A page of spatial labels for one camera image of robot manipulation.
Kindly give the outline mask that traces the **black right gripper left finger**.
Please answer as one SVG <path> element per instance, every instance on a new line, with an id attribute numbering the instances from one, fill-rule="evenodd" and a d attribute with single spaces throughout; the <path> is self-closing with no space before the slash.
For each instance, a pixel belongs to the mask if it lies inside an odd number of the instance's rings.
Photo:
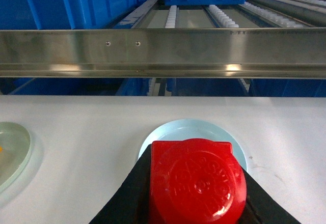
<path id="1" fill-rule="evenodd" d="M 122 185 L 90 223 L 148 223 L 151 146 L 128 174 Z"/>

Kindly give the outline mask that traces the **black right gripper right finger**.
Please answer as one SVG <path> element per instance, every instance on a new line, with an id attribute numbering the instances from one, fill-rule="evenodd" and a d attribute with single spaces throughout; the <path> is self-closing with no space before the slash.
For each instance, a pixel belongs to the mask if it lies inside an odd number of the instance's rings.
<path id="1" fill-rule="evenodd" d="M 241 223 L 299 224 L 246 171 L 247 197 Z"/>

